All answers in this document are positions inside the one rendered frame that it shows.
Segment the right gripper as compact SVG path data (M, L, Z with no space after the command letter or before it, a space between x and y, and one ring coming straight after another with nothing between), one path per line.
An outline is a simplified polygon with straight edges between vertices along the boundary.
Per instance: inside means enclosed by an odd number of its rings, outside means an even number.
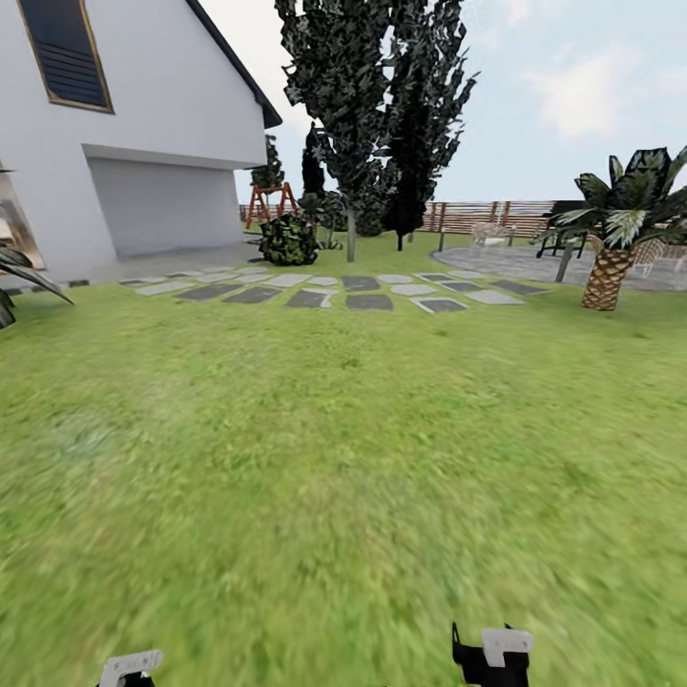
M526 657L518 652L504 652L505 667L490 667L481 648L464 646L452 624L452 652L455 663L464 664L466 683L483 687L527 687L529 678Z

